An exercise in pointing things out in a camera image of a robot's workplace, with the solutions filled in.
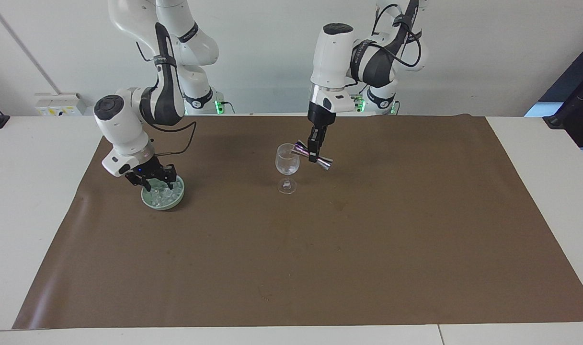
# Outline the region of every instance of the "power outlet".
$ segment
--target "power outlet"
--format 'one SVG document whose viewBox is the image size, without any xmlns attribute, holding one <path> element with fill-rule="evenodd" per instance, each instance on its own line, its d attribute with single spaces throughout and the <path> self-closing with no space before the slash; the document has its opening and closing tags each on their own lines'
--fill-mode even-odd
<svg viewBox="0 0 583 345">
<path fill-rule="evenodd" d="M 42 116 L 83 116 L 87 106 L 76 93 L 36 94 L 35 108 Z"/>
</svg>

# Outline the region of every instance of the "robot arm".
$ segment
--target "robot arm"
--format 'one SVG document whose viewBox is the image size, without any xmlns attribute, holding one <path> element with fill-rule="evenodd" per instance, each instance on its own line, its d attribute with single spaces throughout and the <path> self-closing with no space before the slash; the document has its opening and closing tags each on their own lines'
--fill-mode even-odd
<svg viewBox="0 0 583 345">
<path fill-rule="evenodd" d="M 313 90 L 309 103 L 309 120 L 313 129 L 309 136 L 309 161 L 317 163 L 328 126 L 336 120 L 337 112 L 355 108 L 345 88 L 353 49 L 353 28 L 346 24 L 328 24 L 323 27 L 317 40 L 313 75 Z"/>
<path fill-rule="evenodd" d="M 383 9 L 381 15 L 390 17 L 389 33 L 373 33 L 370 38 L 357 41 L 351 60 L 350 76 L 363 81 L 368 87 L 362 93 L 366 111 L 389 114 L 394 105 L 398 81 L 396 71 L 422 70 L 429 56 L 425 43 L 420 43 L 421 31 L 413 33 L 421 0 L 410 0 L 405 12 L 399 6 L 378 2 Z M 401 63 L 415 61 L 412 64 Z"/>
<path fill-rule="evenodd" d="M 132 39 L 157 55 L 153 26 L 160 22 L 171 35 L 178 65 L 178 79 L 190 114 L 217 113 L 215 101 L 223 96 L 210 87 L 199 66 L 212 65 L 219 47 L 191 15 L 187 0 L 109 0 L 110 20 Z"/>
<path fill-rule="evenodd" d="M 118 29 L 151 49 L 158 78 L 153 87 L 119 89 L 97 102 L 96 122 L 113 144 L 102 164 L 110 174 L 124 175 L 147 190 L 148 179 L 171 189 L 175 167 L 160 164 L 142 125 L 177 124 L 186 112 L 185 101 L 202 111 L 210 111 L 205 104 L 211 102 L 214 111 L 213 90 L 197 65 L 215 63 L 219 48 L 193 20 L 186 0 L 109 0 L 109 13 Z"/>
<path fill-rule="evenodd" d="M 210 87 L 206 72 L 199 67 L 212 65 L 219 59 L 215 40 L 193 19 L 187 0 L 157 0 L 156 13 L 170 35 L 176 38 L 178 76 L 186 108 L 191 114 L 217 112 L 216 91 Z"/>
<path fill-rule="evenodd" d="M 176 181 L 172 164 L 162 166 L 149 136 L 142 129 L 141 118 L 152 125 L 172 126 L 184 116 L 184 104 L 178 84 L 176 61 L 166 28 L 155 24 L 158 54 L 155 67 L 158 81 L 154 87 L 118 90 L 105 96 L 94 107 L 96 122 L 113 149 L 102 161 L 112 175 L 125 177 L 134 185 L 151 190 L 148 179 L 160 179 L 170 186 Z"/>
<path fill-rule="evenodd" d="M 313 92 L 309 103 L 309 120 L 313 123 L 313 129 L 308 147 L 304 147 L 302 142 L 297 144 L 297 153 L 308 152 L 310 162 L 323 160 L 320 148 L 328 126 L 335 122 L 336 113 L 354 109 L 354 103 L 345 91 L 345 77 L 366 83 L 369 86 L 365 94 L 366 108 L 386 114 L 394 104 L 396 68 L 405 66 L 409 70 L 421 70 L 425 66 L 427 50 L 421 48 L 421 34 L 412 32 L 420 0 L 410 0 L 405 13 L 401 13 L 396 4 L 383 9 L 381 15 L 387 13 L 392 17 L 391 33 L 373 33 L 370 39 L 351 44 L 353 28 L 346 24 L 328 24 L 320 32 L 313 61 Z M 410 46 L 417 48 L 413 52 Z M 408 55 L 413 53 L 416 59 L 413 64 L 405 63 L 398 57 L 411 58 Z"/>
</svg>

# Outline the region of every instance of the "table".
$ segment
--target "table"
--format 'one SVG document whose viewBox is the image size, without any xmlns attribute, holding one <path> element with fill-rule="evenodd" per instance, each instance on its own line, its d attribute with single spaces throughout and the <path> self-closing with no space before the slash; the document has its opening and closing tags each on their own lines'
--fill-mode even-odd
<svg viewBox="0 0 583 345">
<path fill-rule="evenodd" d="M 540 118 L 488 121 L 583 283 L 583 154 L 565 132 L 548 129 Z M 100 137 L 90 116 L 16 117 L 0 131 L 0 330 L 11 328 Z M 22 192 L 9 194 L 9 184 L 20 184 Z M 127 344 L 151 339 L 204 344 L 583 345 L 583 323 L 0 332 L 0 344 L 70 339 Z"/>
</svg>

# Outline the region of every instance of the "wall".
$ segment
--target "wall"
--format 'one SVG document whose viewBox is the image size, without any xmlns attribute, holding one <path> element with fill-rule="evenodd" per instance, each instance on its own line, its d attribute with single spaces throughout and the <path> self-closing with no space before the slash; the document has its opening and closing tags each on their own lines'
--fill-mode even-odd
<svg viewBox="0 0 583 345">
<path fill-rule="evenodd" d="M 375 10 L 373 1 L 350 0 L 190 6 L 221 48 L 217 64 L 206 67 L 211 84 L 238 112 L 305 111 L 320 27 L 345 22 L 366 37 Z M 92 104 L 119 87 L 154 82 L 134 42 L 109 22 L 106 0 L 0 0 L 0 13 L 62 92 Z M 431 59 L 421 72 L 400 73 L 403 113 L 523 116 L 583 51 L 583 0 L 431 0 L 420 18 Z M 48 91 L 6 76 L 31 78 L 28 70 L 0 61 L 2 71 L 9 95 Z M 0 102 L 10 107 L 12 100 Z"/>
<path fill-rule="evenodd" d="M 0 23 L 0 110 L 7 115 L 37 115 L 35 92 L 53 88 Z"/>
</svg>

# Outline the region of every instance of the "green bowl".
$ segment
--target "green bowl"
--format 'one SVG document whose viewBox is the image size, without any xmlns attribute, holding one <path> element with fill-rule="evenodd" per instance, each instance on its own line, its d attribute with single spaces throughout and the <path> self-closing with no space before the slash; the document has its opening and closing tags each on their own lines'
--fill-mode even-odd
<svg viewBox="0 0 583 345">
<path fill-rule="evenodd" d="M 142 202 L 147 205 L 148 207 L 150 207 L 153 210 L 169 210 L 171 208 L 173 208 L 174 206 L 178 205 L 180 203 L 180 201 L 183 199 L 184 196 L 184 181 L 180 176 L 177 176 L 177 181 L 180 182 L 181 187 L 183 188 L 182 192 L 180 193 L 180 195 L 178 196 L 178 198 L 173 201 L 172 203 L 170 203 L 169 205 L 163 205 L 160 207 L 155 207 L 151 205 L 151 201 L 152 201 L 152 196 L 150 192 L 147 192 L 147 190 L 143 187 L 142 188 Z M 158 180 L 158 179 L 150 179 L 149 183 L 151 184 L 151 186 L 157 186 L 157 185 L 163 185 L 165 183 L 163 183 L 162 181 Z"/>
</svg>

